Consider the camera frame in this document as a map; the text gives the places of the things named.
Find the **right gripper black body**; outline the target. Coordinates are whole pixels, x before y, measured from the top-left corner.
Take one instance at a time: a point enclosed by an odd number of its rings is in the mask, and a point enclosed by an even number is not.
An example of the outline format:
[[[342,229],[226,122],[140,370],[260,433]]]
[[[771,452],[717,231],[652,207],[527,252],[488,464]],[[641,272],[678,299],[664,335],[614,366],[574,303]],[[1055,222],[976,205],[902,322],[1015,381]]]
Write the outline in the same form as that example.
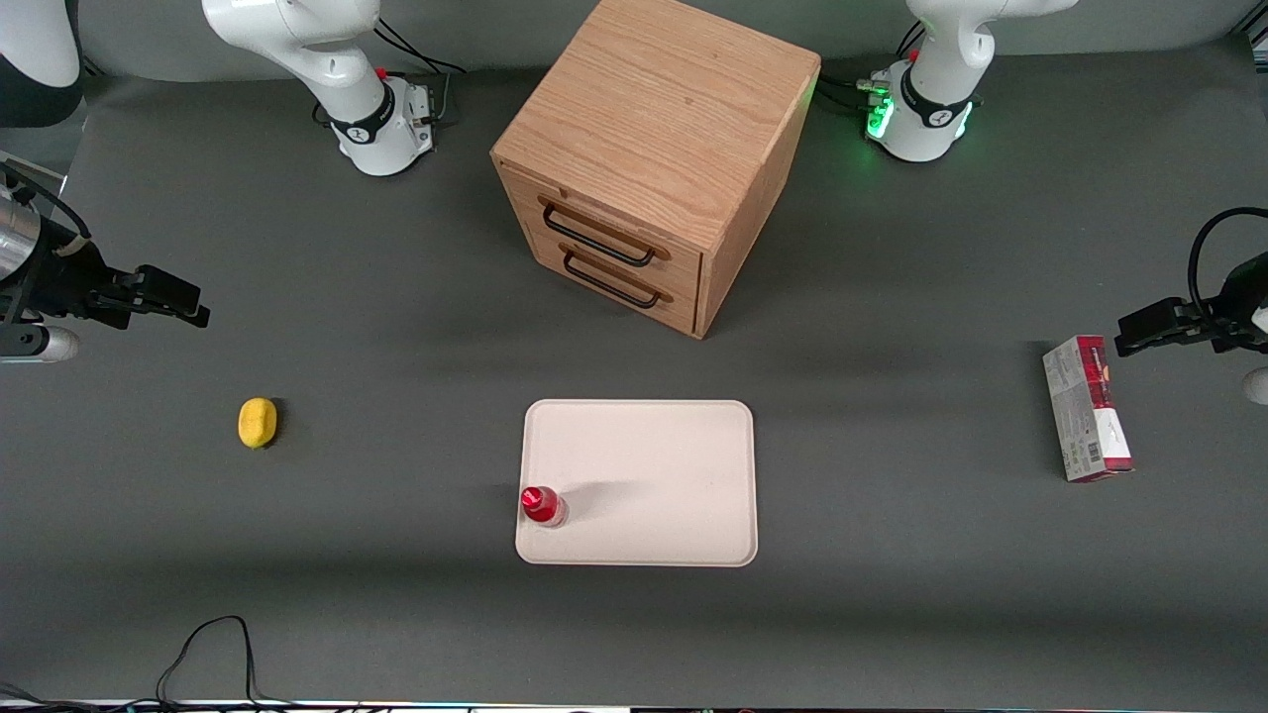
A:
[[[131,291],[118,284],[124,275],[126,271],[105,263],[93,241],[67,256],[51,254],[36,271],[36,288],[27,299],[27,311],[55,318],[128,322],[131,311],[104,306],[96,298],[100,294],[131,302]]]

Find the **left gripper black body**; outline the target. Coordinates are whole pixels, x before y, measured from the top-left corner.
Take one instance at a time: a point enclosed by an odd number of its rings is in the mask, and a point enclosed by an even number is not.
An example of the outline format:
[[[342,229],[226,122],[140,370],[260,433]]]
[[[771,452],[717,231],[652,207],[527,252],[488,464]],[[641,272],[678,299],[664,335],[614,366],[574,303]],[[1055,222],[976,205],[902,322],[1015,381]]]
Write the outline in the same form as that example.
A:
[[[1193,304],[1200,310],[1200,329],[1213,351],[1254,351],[1267,354],[1265,318],[1267,252],[1250,258],[1227,273],[1215,297],[1202,297],[1193,269]]]

